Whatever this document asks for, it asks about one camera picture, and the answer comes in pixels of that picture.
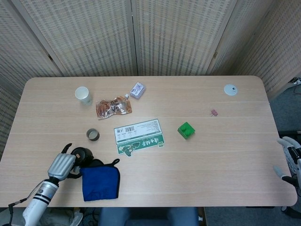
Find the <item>blue cloth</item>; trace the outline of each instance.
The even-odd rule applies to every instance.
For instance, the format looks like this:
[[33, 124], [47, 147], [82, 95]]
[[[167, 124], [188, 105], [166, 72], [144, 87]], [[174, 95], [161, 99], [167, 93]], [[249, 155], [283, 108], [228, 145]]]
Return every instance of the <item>blue cloth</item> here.
[[106, 165], [101, 161], [93, 161], [89, 167], [80, 169], [84, 201], [117, 199], [120, 173], [114, 165], [119, 162], [119, 159]]

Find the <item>snack bag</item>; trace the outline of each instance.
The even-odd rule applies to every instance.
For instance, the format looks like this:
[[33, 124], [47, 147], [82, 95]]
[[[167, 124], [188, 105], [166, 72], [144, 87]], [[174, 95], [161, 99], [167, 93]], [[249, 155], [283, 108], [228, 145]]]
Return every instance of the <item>snack bag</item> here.
[[106, 119], [114, 114], [132, 113], [132, 107], [128, 98], [119, 96], [112, 101], [98, 101], [96, 113], [98, 119]]

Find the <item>green and white card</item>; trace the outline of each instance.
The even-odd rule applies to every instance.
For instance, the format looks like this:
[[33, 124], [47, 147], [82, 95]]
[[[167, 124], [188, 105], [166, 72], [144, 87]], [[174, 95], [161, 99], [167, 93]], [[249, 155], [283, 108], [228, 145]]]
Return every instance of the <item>green and white card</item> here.
[[114, 129], [118, 154], [132, 156], [133, 151], [163, 147], [164, 138], [158, 119]]

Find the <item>green block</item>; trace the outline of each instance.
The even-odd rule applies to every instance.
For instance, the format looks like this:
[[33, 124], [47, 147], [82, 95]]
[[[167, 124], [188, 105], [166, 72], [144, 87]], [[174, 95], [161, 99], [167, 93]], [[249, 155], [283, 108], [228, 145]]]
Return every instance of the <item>green block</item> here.
[[185, 122], [183, 125], [181, 125], [178, 128], [178, 132], [185, 139], [188, 139], [192, 134], [194, 134], [194, 131], [195, 131], [194, 128], [188, 122]]

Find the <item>cup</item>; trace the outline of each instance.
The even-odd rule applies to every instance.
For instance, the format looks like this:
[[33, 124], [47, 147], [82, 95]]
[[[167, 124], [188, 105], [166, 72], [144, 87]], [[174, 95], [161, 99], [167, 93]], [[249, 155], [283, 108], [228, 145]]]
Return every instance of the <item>cup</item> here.
[[81, 86], [75, 90], [75, 97], [84, 105], [92, 104], [92, 97], [87, 87]]
[[91, 141], [96, 141], [99, 138], [99, 132], [96, 129], [89, 129], [86, 133], [87, 138]]

